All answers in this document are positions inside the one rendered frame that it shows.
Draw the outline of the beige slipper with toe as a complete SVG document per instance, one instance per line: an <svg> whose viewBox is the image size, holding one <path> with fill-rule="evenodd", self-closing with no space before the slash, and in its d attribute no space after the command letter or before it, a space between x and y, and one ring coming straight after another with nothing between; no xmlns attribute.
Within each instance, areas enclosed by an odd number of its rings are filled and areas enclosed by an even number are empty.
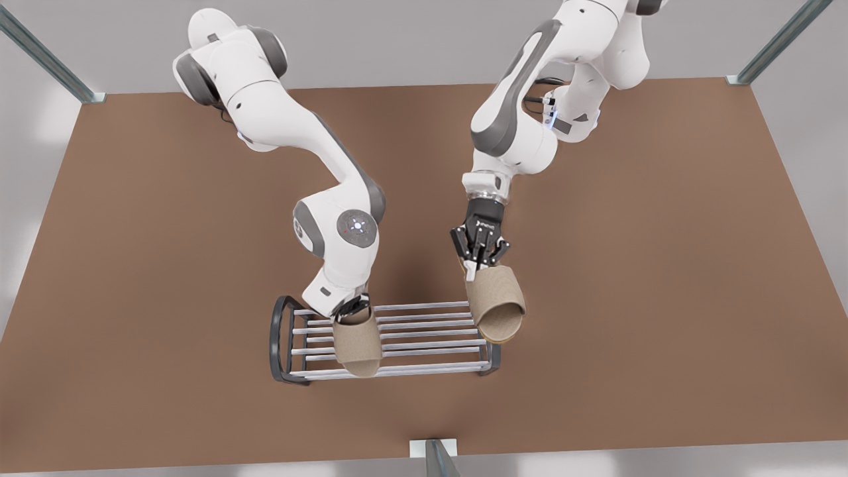
<svg viewBox="0 0 848 477"><path fill-rule="evenodd" d="M382 344L372 308L343 317L332 326L337 362L355 377L373 377L379 371Z"/></svg>
<svg viewBox="0 0 848 477"><path fill-rule="evenodd" d="M470 314L480 335L493 344L514 338L526 317L527 303L513 268L496 265L476 272L466 270L463 278Z"/></svg>

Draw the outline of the grey metal shoe rack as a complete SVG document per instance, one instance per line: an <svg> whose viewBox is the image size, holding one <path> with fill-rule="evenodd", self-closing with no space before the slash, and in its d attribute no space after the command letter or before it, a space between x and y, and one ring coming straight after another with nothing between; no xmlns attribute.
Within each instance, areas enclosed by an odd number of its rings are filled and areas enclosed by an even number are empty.
<svg viewBox="0 0 848 477"><path fill-rule="evenodd" d="M501 345L482 337L466 301L378 305L382 361L377 377L474 372L501 368ZM308 386L352 378L337 362L331 321L293 296L279 297L272 312L269 363L273 380Z"/></svg>

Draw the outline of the silver frame post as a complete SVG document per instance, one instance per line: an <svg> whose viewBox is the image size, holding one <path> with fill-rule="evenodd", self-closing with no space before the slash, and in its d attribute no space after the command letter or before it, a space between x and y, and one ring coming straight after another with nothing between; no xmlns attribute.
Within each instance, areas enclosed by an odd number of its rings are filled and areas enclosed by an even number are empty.
<svg viewBox="0 0 848 477"><path fill-rule="evenodd" d="M43 45L27 27L0 3L0 31L34 60L83 105L96 105L106 100L106 93L93 91L79 76Z"/></svg>
<svg viewBox="0 0 848 477"><path fill-rule="evenodd" d="M727 84L751 85L831 3L833 0L806 0L738 74L725 76Z"/></svg>
<svg viewBox="0 0 848 477"><path fill-rule="evenodd" d="M409 457L424 458L426 477L461 477L453 458L458 456L457 439L427 439L409 442Z"/></svg>

